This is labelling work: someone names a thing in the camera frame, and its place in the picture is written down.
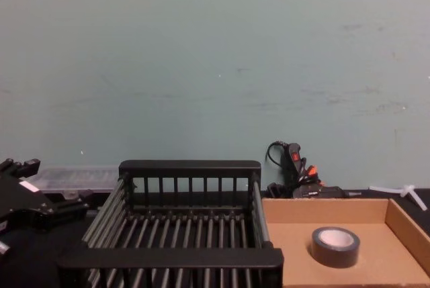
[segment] teal wall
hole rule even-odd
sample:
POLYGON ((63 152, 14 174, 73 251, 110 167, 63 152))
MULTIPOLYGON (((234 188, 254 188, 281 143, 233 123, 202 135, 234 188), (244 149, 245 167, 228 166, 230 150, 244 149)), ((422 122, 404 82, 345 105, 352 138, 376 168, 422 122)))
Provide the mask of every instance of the teal wall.
POLYGON ((282 139, 331 185, 427 186, 429 2, 0 0, 0 158, 263 161, 282 139))

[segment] cardboard tray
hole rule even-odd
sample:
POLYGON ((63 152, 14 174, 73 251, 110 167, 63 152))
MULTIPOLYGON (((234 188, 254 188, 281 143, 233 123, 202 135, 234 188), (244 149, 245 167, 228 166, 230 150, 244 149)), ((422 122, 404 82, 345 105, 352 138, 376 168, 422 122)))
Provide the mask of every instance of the cardboard tray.
POLYGON ((391 199, 264 199, 270 240, 284 254, 284 287, 430 287, 430 239, 391 199), (359 260, 334 269, 310 255, 312 232, 351 230, 359 260))

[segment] roll of duct tape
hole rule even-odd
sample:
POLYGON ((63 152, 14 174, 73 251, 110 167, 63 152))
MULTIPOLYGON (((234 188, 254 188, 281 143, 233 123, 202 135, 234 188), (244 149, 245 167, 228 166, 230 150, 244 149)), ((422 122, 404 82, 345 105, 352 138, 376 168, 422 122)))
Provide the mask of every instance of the roll of duct tape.
POLYGON ((360 239, 353 232, 336 227, 318 228, 312 233, 311 253, 316 261, 333 268, 357 263, 360 239))

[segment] black cable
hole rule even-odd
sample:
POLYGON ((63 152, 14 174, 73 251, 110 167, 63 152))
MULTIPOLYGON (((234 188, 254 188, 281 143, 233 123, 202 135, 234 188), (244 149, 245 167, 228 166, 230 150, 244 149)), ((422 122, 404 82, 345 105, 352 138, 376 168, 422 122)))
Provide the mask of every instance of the black cable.
POLYGON ((286 146, 287 144, 285 142, 281 142, 281 141, 276 141, 276 142, 272 142, 269 147, 267 147, 267 152, 266 152, 266 159, 267 157, 269 157, 269 159, 271 160, 271 162, 275 165, 278 165, 279 167, 283 168, 282 165, 280 163, 278 163, 277 161, 275 161, 272 156, 270 155, 270 150, 272 149, 272 147, 274 146, 281 146, 282 148, 284 146, 286 146))

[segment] white plastic piece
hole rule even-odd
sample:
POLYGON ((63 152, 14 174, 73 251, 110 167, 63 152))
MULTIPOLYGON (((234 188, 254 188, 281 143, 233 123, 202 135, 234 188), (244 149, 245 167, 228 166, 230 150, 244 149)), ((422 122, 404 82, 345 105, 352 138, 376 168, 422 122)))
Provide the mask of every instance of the white plastic piece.
POLYGON ((402 189, 387 189, 385 187, 369 186, 372 191, 385 192, 391 194, 400 194, 401 197, 405 197, 411 194, 411 197, 417 202, 418 206, 423 210, 427 211, 427 206, 424 204, 423 200, 415 193, 414 185, 405 185, 402 189))
POLYGON ((34 186, 33 184, 30 184, 27 181, 22 181, 22 182, 19 182, 19 183, 20 183, 20 185, 24 186, 26 189, 29 189, 33 193, 39 191, 39 189, 36 186, 34 186))

